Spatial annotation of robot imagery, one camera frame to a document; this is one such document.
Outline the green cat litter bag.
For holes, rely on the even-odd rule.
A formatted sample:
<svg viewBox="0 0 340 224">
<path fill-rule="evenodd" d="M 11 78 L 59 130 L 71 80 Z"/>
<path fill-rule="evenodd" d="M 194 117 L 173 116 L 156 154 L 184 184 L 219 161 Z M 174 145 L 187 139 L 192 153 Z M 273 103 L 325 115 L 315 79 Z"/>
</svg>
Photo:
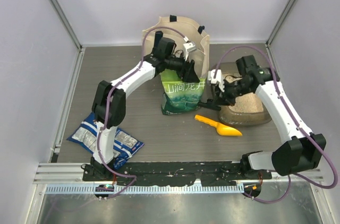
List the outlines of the green cat litter bag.
<svg viewBox="0 0 340 224">
<path fill-rule="evenodd" d="M 164 89 L 161 103 L 163 115 L 177 115 L 199 109 L 198 102 L 205 89 L 205 78 L 201 78 L 199 83 L 183 82 L 171 70 L 162 72 L 160 78 Z"/>
</svg>

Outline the black bag clip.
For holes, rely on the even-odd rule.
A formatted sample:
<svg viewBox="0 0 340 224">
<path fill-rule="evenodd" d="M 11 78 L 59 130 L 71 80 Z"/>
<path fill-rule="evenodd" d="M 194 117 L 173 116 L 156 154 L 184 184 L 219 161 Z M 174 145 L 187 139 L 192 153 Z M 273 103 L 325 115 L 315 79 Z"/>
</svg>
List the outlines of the black bag clip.
<svg viewBox="0 0 340 224">
<path fill-rule="evenodd" d="M 201 108 L 206 108 L 214 111 L 220 111 L 221 107 L 216 104 L 213 99 L 208 99 L 206 102 L 199 101 L 198 106 Z"/>
</svg>

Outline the yellow plastic scoop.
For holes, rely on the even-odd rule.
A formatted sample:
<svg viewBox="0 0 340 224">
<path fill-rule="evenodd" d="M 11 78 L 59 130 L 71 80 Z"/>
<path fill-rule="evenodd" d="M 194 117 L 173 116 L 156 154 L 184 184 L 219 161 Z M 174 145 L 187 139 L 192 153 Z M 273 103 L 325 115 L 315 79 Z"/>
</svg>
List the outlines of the yellow plastic scoop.
<svg viewBox="0 0 340 224">
<path fill-rule="evenodd" d="M 209 126 L 214 127 L 216 129 L 216 132 L 221 136 L 242 136 L 242 133 L 239 130 L 233 127 L 224 125 L 220 122 L 217 122 L 205 116 L 195 115 L 194 119 L 199 122 L 202 122 L 202 123 L 208 124 Z"/>
</svg>

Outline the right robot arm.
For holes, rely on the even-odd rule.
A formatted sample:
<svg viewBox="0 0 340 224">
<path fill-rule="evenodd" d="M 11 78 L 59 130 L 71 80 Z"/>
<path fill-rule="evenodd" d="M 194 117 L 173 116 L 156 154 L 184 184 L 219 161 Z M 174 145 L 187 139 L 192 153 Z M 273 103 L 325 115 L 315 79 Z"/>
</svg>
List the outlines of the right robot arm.
<svg viewBox="0 0 340 224">
<path fill-rule="evenodd" d="M 268 67 L 259 66 L 252 55 L 238 59 L 236 65 L 241 78 L 233 82 L 224 79 L 217 68 L 208 73 L 208 80 L 215 86 L 213 103 L 230 106 L 235 104 L 237 97 L 254 93 L 269 112 L 282 143 L 273 152 L 244 154 L 241 175 L 251 179 L 259 170 L 268 169 L 286 176 L 317 168 L 326 139 L 302 121 L 277 74 Z"/>
</svg>

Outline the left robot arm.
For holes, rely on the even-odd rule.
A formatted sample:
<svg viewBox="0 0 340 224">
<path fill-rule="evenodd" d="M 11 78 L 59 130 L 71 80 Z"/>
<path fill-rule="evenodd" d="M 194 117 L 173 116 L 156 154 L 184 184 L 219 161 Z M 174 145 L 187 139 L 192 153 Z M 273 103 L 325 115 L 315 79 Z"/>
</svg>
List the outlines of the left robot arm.
<svg viewBox="0 0 340 224">
<path fill-rule="evenodd" d="M 114 170 L 114 140 L 117 127 L 126 114 L 128 96 L 164 70 L 172 70 L 188 83 L 198 83 L 194 61 L 189 54 L 196 50 L 193 42 L 185 40 L 183 54 L 175 55 L 176 43 L 170 38 L 161 37 L 154 44 L 150 54 L 143 56 L 138 65 L 122 77 L 98 84 L 92 104 L 92 112 L 97 124 L 96 148 L 90 160 L 89 174 L 96 180 L 107 181 Z"/>
</svg>

